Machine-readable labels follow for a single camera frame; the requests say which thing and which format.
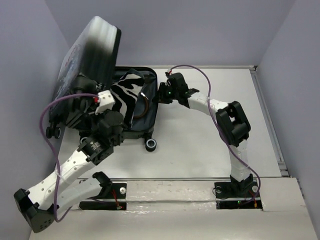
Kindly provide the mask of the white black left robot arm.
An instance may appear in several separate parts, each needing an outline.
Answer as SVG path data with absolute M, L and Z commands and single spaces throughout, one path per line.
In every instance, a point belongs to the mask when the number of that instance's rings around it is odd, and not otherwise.
M 104 198 L 112 191 L 112 181 L 102 171 L 74 188 L 69 186 L 114 152 L 123 141 L 124 116 L 107 110 L 97 119 L 90 136 L 72 155 L 44 180 L 29 189 L 20 188 L 13 197 L 18 210 L 34 233 L 40 233 L 55 220 L 55 215 L 92 197 Z

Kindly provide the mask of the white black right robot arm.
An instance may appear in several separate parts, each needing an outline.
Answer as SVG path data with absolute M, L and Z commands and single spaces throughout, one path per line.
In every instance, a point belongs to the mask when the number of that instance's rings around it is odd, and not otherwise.
M 248 164 L 247 140 L 251 125 L 237 101 L 230 103 L 219 101 L 202 94 L 195 88 L 189 88 L 184 76 L 177 72 L 167 72 L 166 82 L 159 85 L 157 103 L 171 104 L 178 101 L 188 109 L 210 116 L 217 127 L 219 136 L 227 145 L 230 157 L 230 180 L 217 182 L 213 192 L 220 200 L 245 198 L 254 185 L 253 171 Z

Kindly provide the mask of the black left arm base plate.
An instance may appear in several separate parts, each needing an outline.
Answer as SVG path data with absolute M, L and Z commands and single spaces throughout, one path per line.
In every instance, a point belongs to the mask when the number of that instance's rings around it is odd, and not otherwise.
M 88 211 L 125 211 L 127 209 L 127 183 L 113 182 L 108 193 L 81 201 L 78 207 Z

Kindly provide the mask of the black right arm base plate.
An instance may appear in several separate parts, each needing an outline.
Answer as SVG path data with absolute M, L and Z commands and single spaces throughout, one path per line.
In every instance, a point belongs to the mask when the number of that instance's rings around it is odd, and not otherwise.
M 231 182 L 215 182 L 212 193 L 217 210 L 262 210 L 261 196 L 257 193 L 258 183 L 254 181 L 247 189 L 237 192 L 231 189 Z

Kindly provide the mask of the black hard-shell suitcase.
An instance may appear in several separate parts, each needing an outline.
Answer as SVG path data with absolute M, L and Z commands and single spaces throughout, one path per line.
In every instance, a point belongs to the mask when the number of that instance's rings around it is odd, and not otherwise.
M 130 69 L 144 76 L 143 92 L 149 99 L 149 110 L 145 116 L 133 119 L 131 127 L 123 123 L 124 139 L 143 139 L 147 151 L 157 147 L 152 137 L 158 105 L 153 102 L 158 90 L 156 72 L 148 67 L 116 66 L 121 30 L 94 16 L 72 47 L 67 52 L 60 68 L 58 79 L 49 108 L 49 125 L 41 128 L 46 139 L 60 138 L 61 125 L 79 132 L 83 142 L 92 134 L 92 121 L 95 116 L 95 97 L 99 92 L 111 89 L 114 82 Z M 143 97 L 138 95 L 134 115 L 145 109 Z

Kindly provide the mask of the brown silver headphones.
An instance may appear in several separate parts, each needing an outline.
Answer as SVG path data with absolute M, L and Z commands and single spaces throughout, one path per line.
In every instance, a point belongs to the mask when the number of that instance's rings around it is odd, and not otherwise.
M 143 100 L 144 100 L 144 110 L 141 114 L 134 115 L 133 119 L 140 119 L 144 117 L 149 110 L 149 98 L 143 92 L 140 92 L 140 95 L 143 97 Z

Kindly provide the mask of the zebra print plush cloth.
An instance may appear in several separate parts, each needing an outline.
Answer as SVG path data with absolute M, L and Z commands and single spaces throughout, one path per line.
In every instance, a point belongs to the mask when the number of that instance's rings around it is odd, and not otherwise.
M 145 77 L 131 68 L 110 87 L 110 92 L 115 100 L 112 110 L 123 115 L 123 122 L 128 128 L 132 126 L 134 110 L 144 84 Z

